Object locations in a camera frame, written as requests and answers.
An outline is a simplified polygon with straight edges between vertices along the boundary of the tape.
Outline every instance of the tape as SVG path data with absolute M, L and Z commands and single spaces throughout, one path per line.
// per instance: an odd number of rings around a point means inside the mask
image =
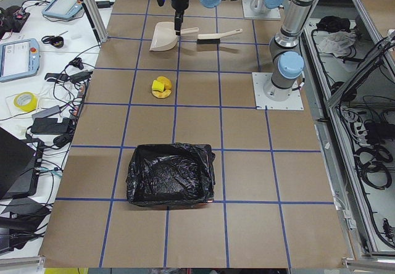
M 14 106 L 24 112 L 31 112 L 37 108 L 37 97 L 31 92 L 22 92 L 15 97 Z

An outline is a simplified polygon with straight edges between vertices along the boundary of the brown tiled surface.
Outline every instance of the brown tiled surface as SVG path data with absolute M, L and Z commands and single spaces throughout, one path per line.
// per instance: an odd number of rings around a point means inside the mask
M 183 36 L 150 52 L 156 23 L 173 14 L 168 1 L 116 0 L 41 248 L 45 266 L 340 267 L 347 252 L 306 99 L 305 111 L 254 108 L 251 72 L 273 70 L 268 43 L 280 22 L 243 20 L 241 1 L 209 10 L 191 0 L 183 28 L 244 33 L 218 46 Z M 173 83 L 167 99 L 151 94 L 160 75 Z M 215 202 L 168 211 L 126 202 L 134 148 L 173 142 L 211 144 Z

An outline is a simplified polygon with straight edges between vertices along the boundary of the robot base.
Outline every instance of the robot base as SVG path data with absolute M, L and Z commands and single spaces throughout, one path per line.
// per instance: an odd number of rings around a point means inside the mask
M 280 109 L 280 110 L 303 110 L 301 94 L 298 90 L 292 91 L 289 98 L 285 101 L 274 101 L 266 96 L 264 84 L 272 77 L 272 73 L 253 72 L 252 80 L 254 82 L 255 104 L 257 109 Z
M 243 12 L 244 18 L 246 19 L 261 19 L 261 20 L 281 20 L 281 15 L 279 9 L 276 7 L 274 9 L 269 10 L 268 12 L 259 13 L 254 12 L 251 9 L 251 2 L 253 0 L 242 0 L 243 2 Z

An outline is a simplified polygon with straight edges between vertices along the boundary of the beige dustpan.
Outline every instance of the beige dustpan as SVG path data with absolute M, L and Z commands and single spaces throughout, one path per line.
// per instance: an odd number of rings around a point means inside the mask
M 181 30 L 181 35 L 199 32 L 198 27 Z M 178 36 L 175 34 L 174 22 L 159 22 L 155 26 L 150 51 L 167 51 L 175 47 Z

